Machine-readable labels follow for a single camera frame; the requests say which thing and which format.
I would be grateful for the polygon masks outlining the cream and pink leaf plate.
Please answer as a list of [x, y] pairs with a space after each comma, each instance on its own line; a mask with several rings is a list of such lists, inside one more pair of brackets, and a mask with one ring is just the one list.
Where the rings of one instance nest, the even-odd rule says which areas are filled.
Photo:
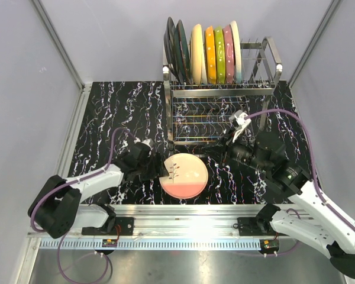
[[168, 175], [159, 178], [162, 189], [178, 199], [198, 196], [208, 182], [208, 170], [204, 162], [193, 154], [179, 153], [164, 161]]

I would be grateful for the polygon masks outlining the cream plate with bear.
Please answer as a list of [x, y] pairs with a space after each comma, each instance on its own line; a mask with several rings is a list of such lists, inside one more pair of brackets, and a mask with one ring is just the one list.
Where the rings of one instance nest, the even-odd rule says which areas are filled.
[[202, 85], [208, 84], [207, 73], [206, 73], [205, 51], [203, 51], [201, 54], [201, 84]]

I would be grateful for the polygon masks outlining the orange polka dot plate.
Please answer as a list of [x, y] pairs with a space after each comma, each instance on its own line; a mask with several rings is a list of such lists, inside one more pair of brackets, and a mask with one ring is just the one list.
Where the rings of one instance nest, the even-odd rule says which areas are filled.
[[217, 71], [215, 59], [214, 29], [212, 26], [209, 26], [205, 30], [205, 55], [207, 80], [210, 85], [214, 85], [217, 82]]

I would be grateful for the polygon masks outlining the yellow wavy plate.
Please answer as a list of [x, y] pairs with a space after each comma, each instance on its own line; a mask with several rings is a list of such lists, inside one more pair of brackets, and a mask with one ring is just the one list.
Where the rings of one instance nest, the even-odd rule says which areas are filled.
[[214, 41], [215, 41], [217, 84], [223, 85], [225, 83], [225, 55], [224, 55], [224, 36], [223, 36], [221, 26], [216, 27], [214, 30]]

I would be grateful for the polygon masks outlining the pink bottom plate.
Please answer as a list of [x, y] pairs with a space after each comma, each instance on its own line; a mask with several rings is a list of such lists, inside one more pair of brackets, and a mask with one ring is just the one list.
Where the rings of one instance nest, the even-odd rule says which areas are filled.
[[225, 82], [226, 84], [232, 84], [234, 82], [234, 45], [230, 25], [225, 26], [222, 32], [224, 36]]

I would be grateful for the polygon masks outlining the cream and blue leaf plate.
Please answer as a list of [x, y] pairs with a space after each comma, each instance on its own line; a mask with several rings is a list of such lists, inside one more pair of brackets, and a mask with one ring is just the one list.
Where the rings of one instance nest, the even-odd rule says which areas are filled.
[[238, 25], [236, 21], [230, 22], [231, 32], [233, 36], [234, 46], [234, 60], [235, 60], [235, 81], [237, 84], [242, 83], [242, 58], [241, 58], [241, 45]]

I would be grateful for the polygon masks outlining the yellow plate with drawing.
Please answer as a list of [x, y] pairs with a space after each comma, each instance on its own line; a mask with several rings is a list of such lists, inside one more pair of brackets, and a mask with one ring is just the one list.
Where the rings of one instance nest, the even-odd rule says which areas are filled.
[[193, 27], [190, 37], [191, 45], [191, 73], [195, 85], [201, 84], [202, 74], [202, 27], [197, 24]]

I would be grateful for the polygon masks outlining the blue glazed plate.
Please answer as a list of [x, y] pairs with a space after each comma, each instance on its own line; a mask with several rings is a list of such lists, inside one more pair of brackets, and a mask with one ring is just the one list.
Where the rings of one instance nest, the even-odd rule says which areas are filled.
[[191, 60], [189, 55], [188, 43], [182, 20], [177, 22], [174, 32], [174, 49], [177, 63], [177, 73], [181, 84], [191, 85]]

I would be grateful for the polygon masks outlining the dark striped rim plate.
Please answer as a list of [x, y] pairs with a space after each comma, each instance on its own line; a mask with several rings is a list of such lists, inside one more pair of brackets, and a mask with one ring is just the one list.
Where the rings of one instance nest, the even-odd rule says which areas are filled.
[[168, 17], [166, 23], [166, 29], [164, 32], [164, 51], [166, 53], [168, 67], [171, 73], [174, 75], [176, 80], [181, 83], [182, 79], [179, 74], [179, 69], [176, 63], [176, 56], [175, 56], [175, 48], [174, 48], [174, 33], [175, 33], [175, 24], [171, 17]]

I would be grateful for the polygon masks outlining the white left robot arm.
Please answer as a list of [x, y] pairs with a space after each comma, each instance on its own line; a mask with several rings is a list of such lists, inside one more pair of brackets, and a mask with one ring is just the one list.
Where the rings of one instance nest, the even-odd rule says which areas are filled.
[[135, 143], [111, 163], [78, 177], [47, 179], [28, 209], [34, 231], [46, 232], [57, 239], [71, 229], [84, 233], [110, 235], [116, 233], [117, 216], [112, 207], [103, 203], [83, 205], [86, 199], [109, 188], [134, 180], [153, 180], [169, 175], [160, 153], [152, 149], [152, 141]]

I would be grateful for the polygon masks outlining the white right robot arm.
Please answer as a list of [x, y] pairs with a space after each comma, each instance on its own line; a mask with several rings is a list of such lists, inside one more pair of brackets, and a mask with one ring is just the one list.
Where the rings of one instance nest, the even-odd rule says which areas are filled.
[[263, 235], [288, 235], [322, 253], [342, 274], [355, 279], [355, 220], [319, 187], [317, 179], [285, 156], [285, 145], [272, 133], [261, 133], [252, 147], [239, 143], [235, 134], [221, 140], [223, 161], [233, 160], [262, 172], [275, 193], [288, 198], [321, 223], [316, 227], [291, 217], [278, 206], [265, 205], [256, 216]]

